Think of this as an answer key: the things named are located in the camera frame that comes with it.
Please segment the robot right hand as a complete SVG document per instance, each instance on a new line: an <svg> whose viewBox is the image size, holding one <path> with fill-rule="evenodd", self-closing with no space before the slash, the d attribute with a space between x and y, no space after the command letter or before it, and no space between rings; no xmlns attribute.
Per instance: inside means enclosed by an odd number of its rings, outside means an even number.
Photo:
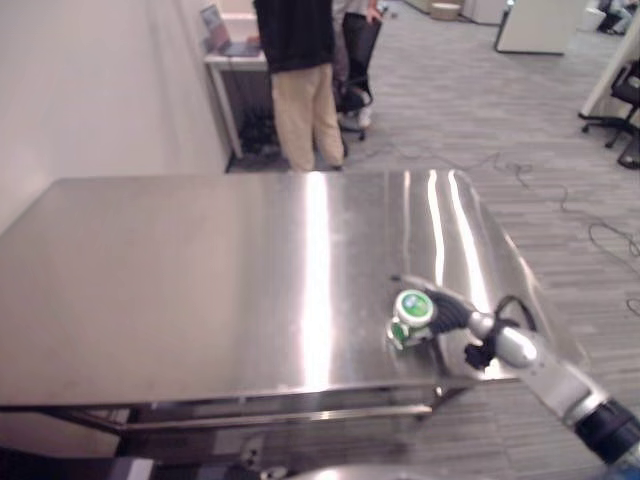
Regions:
<svg viewBox="0 0 640 480"><path fill-rule="evenodd" d="M456 292L409 274L396 274L391 280L401 289L393 301L386 337L397 350L467 328L475 308Z"/></svg>

